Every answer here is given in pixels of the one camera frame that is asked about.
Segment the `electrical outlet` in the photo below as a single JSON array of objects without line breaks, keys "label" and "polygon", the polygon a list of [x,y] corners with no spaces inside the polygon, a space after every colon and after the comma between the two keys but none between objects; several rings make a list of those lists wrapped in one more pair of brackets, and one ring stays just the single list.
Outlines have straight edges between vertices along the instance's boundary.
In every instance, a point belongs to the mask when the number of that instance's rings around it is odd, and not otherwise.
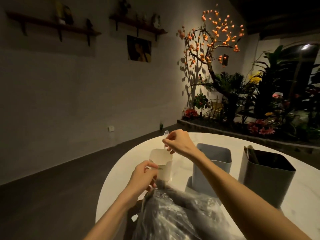
[{"label": "electrical outlet", "polygon": [[108,129],[109,129],[109,132],[112,132],[112,131],[115,130],[115,127],[114,127],[113,125],[110,125],[110,126],[108,127]]}]

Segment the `table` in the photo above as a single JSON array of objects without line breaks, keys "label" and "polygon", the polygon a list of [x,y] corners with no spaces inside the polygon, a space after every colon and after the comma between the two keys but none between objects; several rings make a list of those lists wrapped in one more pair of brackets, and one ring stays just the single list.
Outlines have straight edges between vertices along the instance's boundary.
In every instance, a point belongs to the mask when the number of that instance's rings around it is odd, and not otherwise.
[{"label": "table", "polygon": [[[235,179],[239,176],[244,146],[252,145],[257,150],[276,152],[285,156],[297,171],[283,200],[281,210],[311,239],[320,240],[320,170],[274,149],[242,139],[209,133],[189,133],[189,135],[195,145],[205,143],[230,149],[232,157],[230,175]],[[126,187],[135,166],[144,160],[149,160],[152,149],[163,148],[162,139],[163,136],[155,137],[137,145],[114,165],[100,192],[96,222]],[[192,168],[193,163],[190,160],[174,153],[169,184],[175,189],[185,191],[188,178],[192,176]],[[243,237],[223,205],[221,209],[230,224],[230,233]],[[115,239],[121,239],[121,232],[124,229],[123,221]]]}]

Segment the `ceiling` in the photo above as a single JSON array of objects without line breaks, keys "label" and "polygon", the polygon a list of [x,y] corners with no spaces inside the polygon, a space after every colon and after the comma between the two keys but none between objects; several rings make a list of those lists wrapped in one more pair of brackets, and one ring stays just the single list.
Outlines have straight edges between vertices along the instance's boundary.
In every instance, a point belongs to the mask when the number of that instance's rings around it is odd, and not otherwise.
[{"label": "ceiling", "polygon": [[320,0],[229,0],[247,22],[248,34],[295,36],[320,29]]}]

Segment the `floor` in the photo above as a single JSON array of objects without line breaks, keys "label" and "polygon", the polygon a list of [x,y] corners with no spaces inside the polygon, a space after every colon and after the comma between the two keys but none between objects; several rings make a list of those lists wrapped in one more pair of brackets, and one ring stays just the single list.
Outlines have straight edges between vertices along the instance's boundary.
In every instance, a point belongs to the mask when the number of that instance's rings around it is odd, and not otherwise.
[{"label": "floor", "polygon": [[[164,130],[179,128],[175,124]],[[0,239],[81,240],[94,225],[100,190],[114,164],[131,148],[163,133],[155,131],[0,186]],[[308,154],[283,153],[320,162]]]}]

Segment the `light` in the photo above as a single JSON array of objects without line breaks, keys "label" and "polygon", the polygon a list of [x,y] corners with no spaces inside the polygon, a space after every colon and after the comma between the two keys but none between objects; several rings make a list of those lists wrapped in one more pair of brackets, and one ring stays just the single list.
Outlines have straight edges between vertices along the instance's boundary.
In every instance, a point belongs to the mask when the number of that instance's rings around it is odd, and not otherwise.
[{"label": "light", "polygon": [[311,46],[311,44],[306,44],[305,46],[303,46],[301,48],[301,50],[304,51],[304,50],[308,49],[310,46]]}]

